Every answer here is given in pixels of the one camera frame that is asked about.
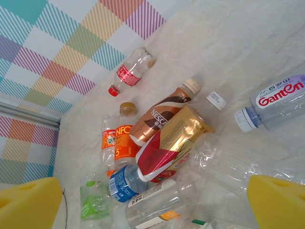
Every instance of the pastel plaid pattern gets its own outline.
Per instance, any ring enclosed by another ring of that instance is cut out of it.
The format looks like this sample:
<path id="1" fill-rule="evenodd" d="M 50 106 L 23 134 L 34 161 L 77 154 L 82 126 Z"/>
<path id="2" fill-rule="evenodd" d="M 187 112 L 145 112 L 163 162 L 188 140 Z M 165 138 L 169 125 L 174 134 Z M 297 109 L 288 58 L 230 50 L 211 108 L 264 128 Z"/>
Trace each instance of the pastel plaid pattern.
<path id="1" fill-rule="evenodd" d="M 57 140 L 58 129 L 0 115 L 0 183 L 51 177 Z"/>
<path id="2" fill-rule="evenodd" d="M 0 102 L 60 118 L 186 1 L 0 0 Z M 0 182 L 52 176 L 57 139 L 0 114 Z"/>
<path id="3" fill-rule="evenodd" d="M 149 0 L 91 0 L 90 7 L 78 2 L 84 6 L 73 12 L 73 2 L 0 0 L 0 98 L 3 93 L 21 107 L 31 104 L 36 112 L 60 117 L 130 54 L 121 42 L 136 39 L 139 46 L 165 23 L 158 9 L 171 8 L 166 3 L 155 9 Z M 129 30 L 113 41 L 123 25 Z M 82 71 L 90 60 L 101 75 Z M 9 71 L 20 72 L 18 82 Z M 37 77 L 31 87 L 29 76 Z M 80 96 L 58 96 L 65 88 Z"/>

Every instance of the water bottle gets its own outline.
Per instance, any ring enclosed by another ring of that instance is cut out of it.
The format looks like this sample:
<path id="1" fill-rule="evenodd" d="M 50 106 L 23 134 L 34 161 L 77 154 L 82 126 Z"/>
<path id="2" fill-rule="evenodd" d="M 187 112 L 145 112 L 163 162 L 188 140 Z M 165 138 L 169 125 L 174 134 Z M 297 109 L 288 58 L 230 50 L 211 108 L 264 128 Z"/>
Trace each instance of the water bottle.
<path id="1" fill-rule="evenodd" d="M 235 225 L 220 219 L 205 222 L 190 217 L 177 217 L 167 229 L 250 229 L 248 227 Z"/>
<path id="2" fill-rule="evenodd" d="M 105 178 L 89 173 L 81 179 L 81 229 L 110 228 L 114 205 Z"/>
<path id="3" fill-rule="evenodd" d="M 114 146 L 114 165 L 118 169 L 125 165 L 136 164 L 135 156 L 140 147 L 132 141 L 129 132 L 138 119 L 135 104 L 130 102 L 121 104 Z"/>
<path id="4" fill-rule="evenodd" d="M 146 190 L 147 183 L 137 177 L 137 169 L 137 165 L 131 164 L 111 175 L 110 193 L 117 201 L 124 203 Z"/>
<path id="5" fill-rule="evenodd" d="M 204 134 L 196 141 L 189 166 L 193 172 L 243 198 L 246 198 L 252 175 L 268 175 L 305 184 L 304 167 L 269 158 L 212 133 Z"/>
<path id="6" fill-rule="evenodd" d="M 272 84 L 250 97 L 251 106 L 235 113 L 242 131 L 263 124 L 271 130 L 305 113 L 305 75 L 295 75 Z"/>
<path id="7" fill-rule="evenodd" d="M 116 116 L 107 115 L 103 119 L 101 162 L 107 167 L 107 177 L 116 171 L 114 166 L 114 144 L 117 124 L 118 117 Z"/>
<path id="8" fill-rule="evenodd" d="M 154 63 L 155 59 L 144 47 L 134 50 L 117 70 L 114 75 L 114 84 L 108 92 L 112 96 L 117 96 L 123 90 L 135 86 Z"/>
<path id="9" fill-rule="evenodd" d="M 118 206 L 116 229 L 147 229 L 180 216 L 196 205 L 203 183 L 194 173 L 178 172 Z"/>

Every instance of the barcode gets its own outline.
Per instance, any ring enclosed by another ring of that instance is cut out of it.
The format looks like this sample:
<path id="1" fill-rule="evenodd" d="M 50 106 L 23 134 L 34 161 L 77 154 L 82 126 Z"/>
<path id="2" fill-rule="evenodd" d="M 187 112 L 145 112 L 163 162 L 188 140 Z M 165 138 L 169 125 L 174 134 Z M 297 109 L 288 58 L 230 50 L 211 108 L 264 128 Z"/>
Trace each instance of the barcode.
<path id="1" fill-rule="evenodd" d="M 109 186 L 110 186 L 111 195 L 114 196 L 116 193 L 118 193 L 118 189 L 116 188 L 115 185 L 115 177 L 110 179 Z"/>

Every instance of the nfc juice bottle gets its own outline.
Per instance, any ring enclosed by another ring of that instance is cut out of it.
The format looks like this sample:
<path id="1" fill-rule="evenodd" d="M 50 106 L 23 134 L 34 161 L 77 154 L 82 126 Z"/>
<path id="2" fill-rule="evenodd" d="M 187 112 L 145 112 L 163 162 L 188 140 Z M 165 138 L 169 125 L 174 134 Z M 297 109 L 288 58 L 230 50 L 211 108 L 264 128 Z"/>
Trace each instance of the nfc juice bottle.
<path id="1" fill-rule="evenodd" d="M 116 168 L 136 164 L 135 156 L 140 147 L 129 136 L 130 129 L 138 121 L 136 114 L 137 109 L 133 103 L 121 104 L 118 127 L 115 131 L 114 165 Z"/>

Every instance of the gold bottle cap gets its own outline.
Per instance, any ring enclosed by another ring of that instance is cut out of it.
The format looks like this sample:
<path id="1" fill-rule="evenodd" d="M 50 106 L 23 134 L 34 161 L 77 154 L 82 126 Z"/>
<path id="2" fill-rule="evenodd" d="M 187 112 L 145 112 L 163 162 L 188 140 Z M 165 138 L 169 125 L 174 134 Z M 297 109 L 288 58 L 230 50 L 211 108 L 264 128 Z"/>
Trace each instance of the gold bottle cap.
<path id="1" fill-rule="evenodd" d="M 122 115 L 132 115 L 137 113 L 137 108 L 134 103 L 125 102 L 120 106 L 120 114 Z"/>

